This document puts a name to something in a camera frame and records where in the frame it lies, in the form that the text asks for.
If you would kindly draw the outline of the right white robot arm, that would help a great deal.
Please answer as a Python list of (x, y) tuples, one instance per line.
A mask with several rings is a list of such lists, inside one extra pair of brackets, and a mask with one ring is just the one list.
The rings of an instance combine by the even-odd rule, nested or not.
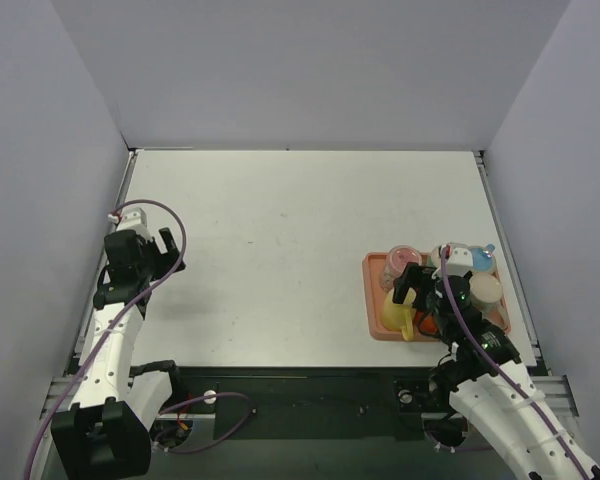
[(470, 276), (410, 262), (395, 280), (395, 303), (430, 314), (450, 360), (427, 383), (429, 402), (476, 428), (518, 479), (600, 479), (600, 465), (549, 407), (507, 335), (471, 302)]

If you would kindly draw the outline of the yellow mug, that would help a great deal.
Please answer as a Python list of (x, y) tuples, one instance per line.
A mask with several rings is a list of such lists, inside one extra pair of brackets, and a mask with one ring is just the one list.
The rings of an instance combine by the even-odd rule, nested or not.
[(393, 289), (386, 294), (382, 307), (381, 322), (386, 329), (400, 332), (404, 341), (411, 342), (414, 340), (413, 321), (416, 309), (413, 307), (413, 302), (416, 298), (416, 292), (409, 289), (405, 300), (398, 304), (393, 302), (393, 294)]

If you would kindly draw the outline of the cream seahorse pattern mug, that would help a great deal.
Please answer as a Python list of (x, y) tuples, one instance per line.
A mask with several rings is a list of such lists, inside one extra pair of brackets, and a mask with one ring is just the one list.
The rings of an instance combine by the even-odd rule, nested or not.
[(469, 279), (470, 299), (481, 312), (487, 314), (502, 307), (503, 288), (501, 282), (488, 273), (477, 273)]

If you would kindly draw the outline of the pink ghost pattern mug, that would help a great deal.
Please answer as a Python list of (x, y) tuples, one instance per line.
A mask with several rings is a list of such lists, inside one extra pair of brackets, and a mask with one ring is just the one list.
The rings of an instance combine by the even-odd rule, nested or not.
[(380, 285), (385, 292), (393, 288), (394, 281), (402, 275), (409, 263), (422, 264), (422, 255), (415, 248), (398, 245), (388, 252), (380, 277)]

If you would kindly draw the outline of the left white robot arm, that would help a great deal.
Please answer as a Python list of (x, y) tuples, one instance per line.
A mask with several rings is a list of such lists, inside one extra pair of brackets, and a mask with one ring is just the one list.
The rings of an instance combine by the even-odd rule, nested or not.
[(127, 479), (147, 473), (150, 429), (159, 408), (172, 412), (186, 397), (172, 361), (131, 364), (153, 287), (185, 269), (169, 228), (163, 246), (133, 229), (104, 239), (106, 263), (93, 296), (93, 337), (69, 406), (50, 431), (70, 479)]

